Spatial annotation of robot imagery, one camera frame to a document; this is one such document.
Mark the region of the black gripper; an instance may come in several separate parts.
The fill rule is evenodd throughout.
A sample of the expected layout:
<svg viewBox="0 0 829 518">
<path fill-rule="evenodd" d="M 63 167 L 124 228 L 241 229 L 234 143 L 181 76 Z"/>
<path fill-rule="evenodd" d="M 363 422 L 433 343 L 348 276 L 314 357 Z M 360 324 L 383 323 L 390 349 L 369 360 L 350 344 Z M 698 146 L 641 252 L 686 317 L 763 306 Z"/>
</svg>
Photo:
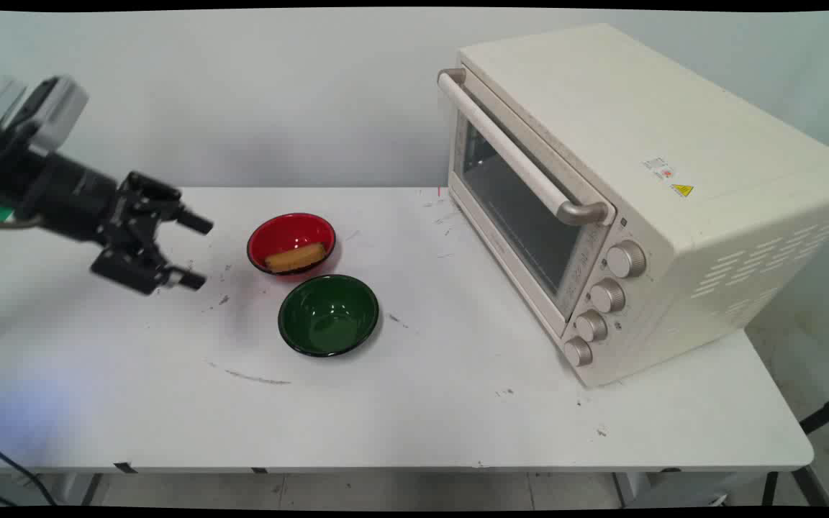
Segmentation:
<svg viewBox="0 0 829 518">
<path fill-rule="evenodd" d="M 11 211 L 0 230 L 39 227 L 102 246 L 90 272 L 131 291 L 198 291 L 207 282 L 203 274 L 145 253 L 157 252 L 164 222 L 203 235 L 214 222 L 185 206 L 177 188 L 137 171 L 118 181 L 58 152 L 42 155 L 27 143 L 12 144 L 0 151 L 0 207 Z"/>
</svg>

